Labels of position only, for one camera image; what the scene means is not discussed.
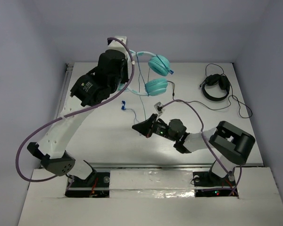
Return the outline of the teal cat-ear headphones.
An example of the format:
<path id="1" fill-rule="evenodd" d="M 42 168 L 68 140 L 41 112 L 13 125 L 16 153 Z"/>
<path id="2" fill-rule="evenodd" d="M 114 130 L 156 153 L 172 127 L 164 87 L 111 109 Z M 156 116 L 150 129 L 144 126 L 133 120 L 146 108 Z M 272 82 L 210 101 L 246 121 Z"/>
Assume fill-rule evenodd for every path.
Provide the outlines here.
<path id="1" fill-rule="evenodd" d="M 174 74 L 171 69 L 169 60 L 158 54 L 154 54 L 149 51 L 130 51 L 133 58 L 136 60 L 137 69 L 135 70 L 137 80 L 140 83 L 139 88 L 134 90 L 131 87 L 127 87 L 125 91 L 130 91 L 138 96 L 158 96 L 166 92 L 168 82 L 166 77 L 170 74 Z M 149 56 L 148 60 L 148 75 L 143 75 L 141 70 L 141 59 L 144 56 Z"/>

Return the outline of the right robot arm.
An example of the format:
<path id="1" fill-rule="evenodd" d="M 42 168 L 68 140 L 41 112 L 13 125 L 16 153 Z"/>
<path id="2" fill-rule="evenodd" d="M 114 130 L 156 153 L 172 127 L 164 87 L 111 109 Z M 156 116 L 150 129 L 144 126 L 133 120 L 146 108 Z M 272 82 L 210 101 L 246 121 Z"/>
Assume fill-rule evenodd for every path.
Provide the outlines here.
<path id="1" fill-rule="evenodd" d="M 132 126 L 146 138 L 153 134 L 174 142 L 173 147 L 179 153 L 188 154 L 208 149 L 215 161 L 209 171 L 194 173 L 193 184 L 200 187 L 233 187 L 234 169 L 246 164 L 255 144 L 255 138 L 246 131 L 227 121 L 221 121 L 216 128 L 189 133 L 180 119 L 172 119 L 165 123 L 152 114 L 147 120 Z"/>

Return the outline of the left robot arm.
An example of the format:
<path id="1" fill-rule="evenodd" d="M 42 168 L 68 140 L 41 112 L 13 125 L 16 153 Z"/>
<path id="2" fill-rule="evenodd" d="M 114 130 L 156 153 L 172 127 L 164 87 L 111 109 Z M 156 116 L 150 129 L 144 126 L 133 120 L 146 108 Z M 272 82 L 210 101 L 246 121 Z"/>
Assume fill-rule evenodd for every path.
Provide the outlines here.
<path id="1" fill-rule="evenodd" d="M 46 135 L 31 142 L 27 150 L 40 159 L 41 165 L 56 176 L 68 175 L 82 186 L 93 186 L 96 170 L 86 161 L 76 160 L 66 147 L 86 117 L 92 113 L 88 107 L 100 104 L 116 92 L 122 79 L 128 79 L 127 57 L 117 50 L 106 50 L 98 64 L 79 77 L 70 90 L 70 96 L 60 116 Z"/>

